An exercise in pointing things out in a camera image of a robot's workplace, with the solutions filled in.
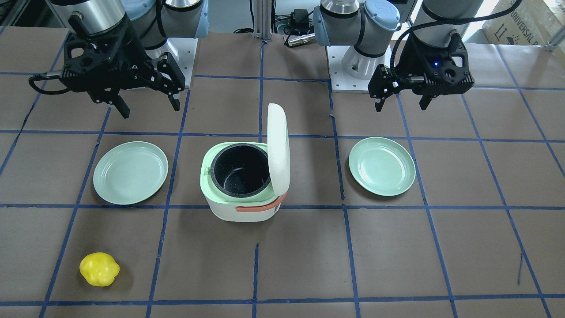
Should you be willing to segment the robot arm near pepper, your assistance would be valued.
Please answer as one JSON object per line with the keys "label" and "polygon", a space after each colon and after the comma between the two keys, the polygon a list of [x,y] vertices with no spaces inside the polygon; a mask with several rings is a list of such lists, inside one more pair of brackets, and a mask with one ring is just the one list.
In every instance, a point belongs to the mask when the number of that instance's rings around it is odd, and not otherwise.
{"label": "robot arm near pepper", "polygon": [[85,92],[128,118],[121,91],[150,88],[167,96],[179,111],[188,88],[174,39],[205,38],[209,33],[206,0],[49,0],[55,16],[69,29],[62,70],[30,78],[58,80],[55,95]]}

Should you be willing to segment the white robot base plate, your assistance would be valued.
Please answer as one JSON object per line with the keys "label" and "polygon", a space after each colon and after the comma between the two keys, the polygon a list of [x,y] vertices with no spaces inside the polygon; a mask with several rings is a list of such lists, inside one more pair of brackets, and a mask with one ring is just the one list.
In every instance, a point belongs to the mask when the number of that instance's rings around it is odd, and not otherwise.
{"label": "white robot base plate", "polygon": [[331,88],[338,93],[367,93],[369,81],[379,64],[389,66],[391,48],[377,58],[359,54],[353,46],[327,46]]}
{"label": "white robot base plate", "polygon": [[197,38],[168,38],[159,48],[146,50],[151,58],[157,58],[164,52],[169,52],[175,58],[177,65],[185,76],[185,88],[191,88],[192,71],[196,58]]}

